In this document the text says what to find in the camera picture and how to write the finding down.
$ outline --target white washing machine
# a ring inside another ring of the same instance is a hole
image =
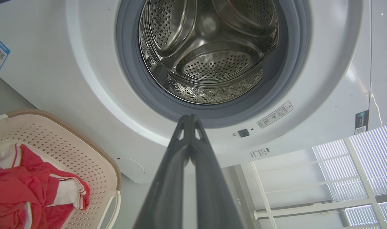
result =
[[[145,183],[184,114],[222,167],[385,125],[387,1],[10,0],[0,77]]]

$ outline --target washing machine drum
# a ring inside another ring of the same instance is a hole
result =
[[[117,44],[125,75],[144,102],[168,119],[197,114],[207,128],[247,120],[297,76],[306,13],[300,14],[300,3],[284,4],[124,0]]]

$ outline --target red clothing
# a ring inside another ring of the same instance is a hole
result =
[[[20,146],[21,163],[18,167],[0,168],[0,229],[61,228],[75,204],[54,203],[60,181],[69,178],[79,180],[79,208],[89,205],[89,187],[78,176],[60,171],[28,149]]]

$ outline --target beige laundry basket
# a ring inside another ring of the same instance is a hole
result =
[[[111,228],[120,210],[120,170],[102,149],[82,134],[41,110],[18,110],[0,115],[0,142],[26,144],[38,155],[53,158],[90,187],[89,207],[73,210],[63,229],[99,228],[116,197]]]

